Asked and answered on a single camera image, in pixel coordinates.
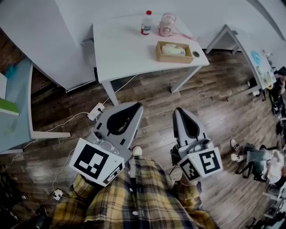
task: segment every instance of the wood floorboard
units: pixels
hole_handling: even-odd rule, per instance
[[[0,46],[4,43],[0,37]],[[132,146],[139,145],[143,154],[160,163],[166,171],[172,169],[170,149],[176,144],[173,134],[172,113],[176,107],[193,112],[206,127],[208,136],[219,147],[223,158],[224,171],[202,180],[202,200],[204,208],[211,213],[222,229],[244,228],[252,217],[260,218],[268,204],[262,195],[265,184],[243,179],[235,171],[244,166],[230,160],[229,140],[235,138],[240,143],[249,142],[257,147],[265,144],[276,145],[277,119],[271,113],[269,99],[252,95],[228,102],[226,98],[245,90],[246,82],[252,77],[251,70],[243,55],[228,52],[211,52],[207,55],[210,65],[189,80],[179,92],[170,93],[173,85],[187,69],[151,72],[137,76],[117,93],[120,102],[139,101],[144,106],[140,129]],[[49,82],[41,82],[39,72],[33,73],[32,118],[36,131],[47,131],[62,124],[80,112],[89,112],[98,102],[107,99],[101,85],[93,85],[71,96],[60,88],[51,87]],[[130,77],[113,82],[121,87]],[[47,91],[37,91],[47,87]],[[106,109],[112,106],[111,101]],[[19,189],[29,196],[23,206],[15,206],[17,215],[25,220],[33,215],[39,201],[44,201],[52,192],[52,182],[65,164],[70,150],[79,137],[87,136],[93,126],[85,114],[78,115],[64,127],[55,131],[71,132],[67,139],[39,140],[27,147],[23,154],[7,169],[18,184]],[[1,155],[2,165],[10,162],[14,155]],[[179,178],[181,171],[174,170],[172,176]],[[68,166],[59,175],[55,187],[68,191],[76,172]],[[45,202],[48,211],[53,211],[57,202]]]

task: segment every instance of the white wall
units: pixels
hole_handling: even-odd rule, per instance
[[[272,52],[273,56],[270,57],[270,60],[273,63],[273,66],[279,70],[282,67],[286,67],[286,42],[284,41],[277,49]]]
[[[272,17],[274,21],[274,27],[276,31],[282,34],[282,39],[286,39],[286,6],[282,0],[259,0],[261,5],[266,9],[267,13]]]
[[[69,90],[94,80],[55,0],[4,0],[0,27],[52,80]]]
[[[281,39],[267,20],[247,0],[56,0],[67,27],[78,43],[92,36],[92,23],[146,10],[181,17],[202,48],[206,48],[226,23],[241,28],[257,38],[268,51]],[[216,48],[229,48],[220,45]]]

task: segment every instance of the plastic water bottle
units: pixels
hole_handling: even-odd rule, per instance
[[[147,10],[146,15],[142,19],[142,25],[141,25],[141,34],[142,35],[149,35],[151,30],[151,24],[152,24],[152,17],[151,17],[152,11]]]

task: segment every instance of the power strip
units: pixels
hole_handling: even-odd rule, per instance
[[[88,118],[90,120],[95,120],[95,118],[97,118],[97,116],[99,116],[100,113],[102,113],[102,111],[104,110],[104,106],[101,102],[99,102],[93,109],[92,111],[89,112],[88,114]]]
[[[53,198],[57,201],[59,201],[63,196],[63,191],[60,190],[59,188],[57,188],[54,192],[53,192]]]

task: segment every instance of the white cable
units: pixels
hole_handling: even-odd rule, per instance
[[[66,121],[64,124],[59,124],[56,127],[52,128],[52,129],[50,129],[50,130],[48,130],[46,132],[53,131],[55,128],[67,124],[69,121],[72,121],[74,117],[76,117],[77,115],[80,115],[80,114],[89,114],[89,113],[87,113],[87,112],[80,112],[80,113],[76,114],[75,116],[73,116],[70,120]]]
[[[124,88],[127,84],[129,84],[129,82],[130,82],[131,80],[133,80],[133,79],[134,79],[136,76],[138,76],[138,75],[139,75],[139,74],[133,76],[127,83],[125,83],[125,84],[124,84],[121,88],[119,88],[116,92],[118,92],[119,90],[121,90],[122,88]]]
[[[70,153],[69,153],[69,155],[68,155],[68,157],[67,157],[67,162],[68,162],[68,160],[70,159],[70,156],[71,156],[72,151],[74,151],[74,150],[75,150],[75,148],[70,151]],[[52,184],[54,192],[55,192],[54,183],[55,183],[55,181],[57,180],[57,178],[58,178],[58,176],[60,175],[60,173],[63,171],[64,167],[66,167],[67,162],[64,164],[62,170],[61,170],[61,171],[56,175],[56,177],[55,177],[55,180],[54,180],[54,182],[53,182],[53,184]]]
[[[59,124],[59,125],[57,125],[56,127],[52,128],[52,129],[50,129],[50,130],[48,130],[48,131],[46,131],[46,132],[50,132],[50,131],[54,130],[55,128],[59,127],[59,126],[63,126],[63,125],[65,125],[65,124],[67,124],[69,121],[72,121],[74,117],[76,117],[76,116],[78,116],[78,115],[80,115],[80,114],[88,114],[88,113],[87,113],[87,112],[80,112],[80,113],[74,115],[70,120],[66,121],[64,124]],[[38,140],[39,140],[39,139],[37,138],[35,141],[30,142],[30,143],[27,144],[25,147],[23,147],[23,149],[25,149],[28,145],[31,145],[32,143],[34,143],[34,142],[36,142],[36,141],[38,141]],[[6,165],[6,169],[8,168],[8,165],[11,165],[11,164],[13,163],[13,161],[14,161],[14,159],[15,159],[16,157],[20,156],[20,153],[18,153],[15,157],[13,157],[11,163],[8,163],[8,164]]]

